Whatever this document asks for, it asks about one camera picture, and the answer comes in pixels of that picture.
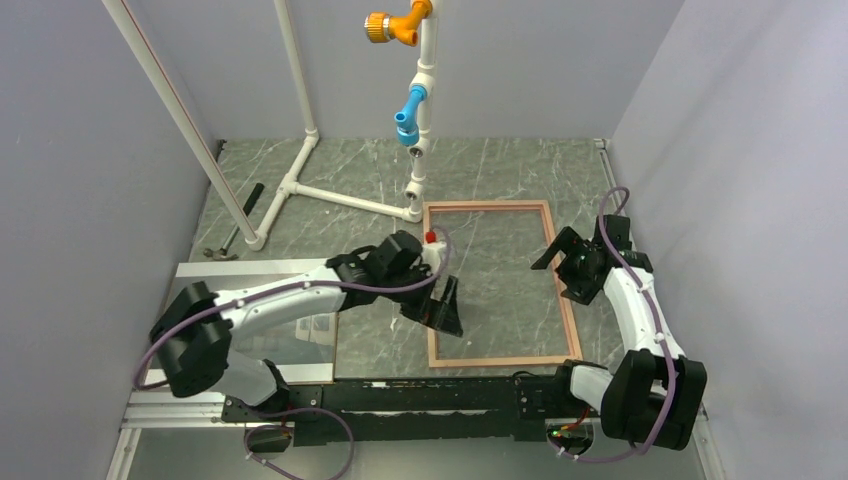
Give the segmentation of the photo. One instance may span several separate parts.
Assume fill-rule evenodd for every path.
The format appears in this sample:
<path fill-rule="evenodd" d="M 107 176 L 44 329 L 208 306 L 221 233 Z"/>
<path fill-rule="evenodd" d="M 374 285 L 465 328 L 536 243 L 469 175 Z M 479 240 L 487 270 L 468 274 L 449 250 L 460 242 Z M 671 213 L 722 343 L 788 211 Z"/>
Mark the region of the photo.
<path fill-rule="evenodd" d="M 310 271 L 321 259 L 209 261 L 177 266 L 167 297 L 204 281 L 211 290 L 247 289 Z M 248 356 L 274 361 L 291 385 L 329 384 L 334 380 L 338 318 L 319 315 L 264 330 L 237 340 L 233 348 Z"/>

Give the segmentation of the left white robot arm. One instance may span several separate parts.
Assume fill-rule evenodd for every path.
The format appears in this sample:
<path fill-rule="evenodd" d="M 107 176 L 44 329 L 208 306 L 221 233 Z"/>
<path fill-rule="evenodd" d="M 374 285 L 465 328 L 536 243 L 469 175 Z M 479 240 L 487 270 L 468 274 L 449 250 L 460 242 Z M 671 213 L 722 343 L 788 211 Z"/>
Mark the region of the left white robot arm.
<path fill-rule="evenodd" d="M 176 398 L 205 392 L 232 397 L 272 420 L 290 405 L 290 387 L 269 359 L 235 350 L 236 340 L 315 315 L 337 314 L 379 298 L 401 315 L 436 332 L 464 334 L 458 280 L 444 270 L 450 245 L 420 241 L 398 230 L 378 245 L 327 259 L 300 275 L 246 289 L 183 288 L 149 333 L 147 360 L 159 362 L 164 386 Z"/>

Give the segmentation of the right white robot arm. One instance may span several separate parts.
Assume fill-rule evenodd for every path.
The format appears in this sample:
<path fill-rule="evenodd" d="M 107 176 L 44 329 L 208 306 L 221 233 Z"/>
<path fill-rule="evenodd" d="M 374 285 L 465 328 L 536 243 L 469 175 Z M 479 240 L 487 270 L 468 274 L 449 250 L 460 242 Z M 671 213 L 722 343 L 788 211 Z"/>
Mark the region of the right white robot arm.
<path fill-rule="evenodd" d="M 562 297 L 588 305 L 603 294 L 616 316 L 624 356 L 615 370 L 566 360 L 551 379 L 538 383 L 536 399 L 545 401 L 547 414 L 593 410 L 606 436 L 632 446 L 684 449 L 707 371 L 687 358 L 671 334 L 656 298 L 650 259 L 630 240 L 629 218 L 597 217 L 590 239 L 563 228 L 533 269 L 547 268 L 557 255 L 563 257 L 554 270 L 565 285 Z"/>

